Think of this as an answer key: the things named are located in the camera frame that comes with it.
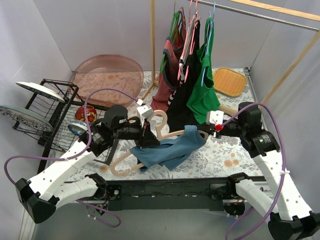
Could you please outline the wooden hanger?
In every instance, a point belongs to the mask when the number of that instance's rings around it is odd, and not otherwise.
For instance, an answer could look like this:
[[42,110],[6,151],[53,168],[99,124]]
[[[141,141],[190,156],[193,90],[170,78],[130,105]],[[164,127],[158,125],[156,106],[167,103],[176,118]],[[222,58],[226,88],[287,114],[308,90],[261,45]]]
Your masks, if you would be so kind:
[[[170,133],[166,133],[166,134],[162,134],[162,129],[166,125],[168,117],[167,117],[167,114],[164,111],[155,110],[154,113],[148,118],[148,120],[151,120],[156,115],[162,117],[162,122],[155,126],[156,138],[159,141],[162,141],[164,139],[175,139],[175,138],[179,137],[180,135],[182,135],[184,133],[185,129],[174,131],[174,132],[170,132]],[[206,132],[202,131],[202,130],[198,130],[198,131],[207,142],[207,140],[209,138],[209,135]],[[117,158],[109,167],[111,173],[113,175],[117,176],[117,177],[121,177],[121,176],[125,176],[125,175],[127,175],[127,174],[129,174],[129,173],[131,173],[133,171],[136,171],[138,169],[143,168],[144,165],[142,163],[138,163],[137,165],[133,166],[132,168],[124,170],[124,171],[117,171],[116,170],[117,165],[120,164],[122,161],[124,161],[125,158],[127,158],[127,157],[129,157],[131,155],[133,155],[133,154],[129,150],[128,152],[124,153],[119,158]]]

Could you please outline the blue tank top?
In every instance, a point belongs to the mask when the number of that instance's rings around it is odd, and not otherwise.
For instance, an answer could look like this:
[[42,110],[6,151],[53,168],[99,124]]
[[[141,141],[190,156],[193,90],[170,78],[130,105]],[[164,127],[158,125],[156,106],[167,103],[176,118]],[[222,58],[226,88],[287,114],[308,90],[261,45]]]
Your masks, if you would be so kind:
[[184,133],[175,139],[163,139],[155,147],[133,147],[130,152],[143,164],[144,171],[154,165],[165,166],[172,171],[205,143],[206,140],[195,125],[185,125]]

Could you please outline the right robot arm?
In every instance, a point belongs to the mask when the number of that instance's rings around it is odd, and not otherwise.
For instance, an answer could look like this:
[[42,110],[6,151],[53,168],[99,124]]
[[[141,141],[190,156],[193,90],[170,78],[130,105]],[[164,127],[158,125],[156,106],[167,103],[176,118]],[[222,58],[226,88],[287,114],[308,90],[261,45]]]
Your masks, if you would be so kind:
[[262,127],[261,108],[270,118],[275,118],[270,109],[259,102],[242,102],[238,112],[224,120],[221,110],[209,111],[205,125],[200,126],[205,134],[216,138],[237,137],[259,167],[271,190],[273,198],[266,195],[245,173],[228,176],[227,195],[232,199],[246,200],[251,208],[247,216],[256,210],[262,219],[246,233],[238,237],[242,240],[267,223],[274,240],[302,240],[312,237],[320,229],[320,215],[315,213],[297,189],[290,171],[287,169],[283,139],[276,122],[273,122],[277,135]]

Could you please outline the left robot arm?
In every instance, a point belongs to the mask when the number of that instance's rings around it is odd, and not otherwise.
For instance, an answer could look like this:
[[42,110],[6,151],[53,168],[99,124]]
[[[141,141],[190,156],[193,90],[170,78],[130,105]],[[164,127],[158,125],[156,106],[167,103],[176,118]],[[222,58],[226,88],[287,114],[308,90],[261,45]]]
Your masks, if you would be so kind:
[[115,140],[134,140],[138,147],[159,145],[150,128],[153,116],[154,110],[148,105],[139,106],[133,118],[128,118],[125,107],[114,105],[103,118],[93,122],[61,158],[55,158],[52,165],[30,179],[19,179],[14,184],[17,196],[33,222],[43,223],[61,206],[82,198],[103,199],[108,184],[97,173],[73,183],[66,180],[112,147]]

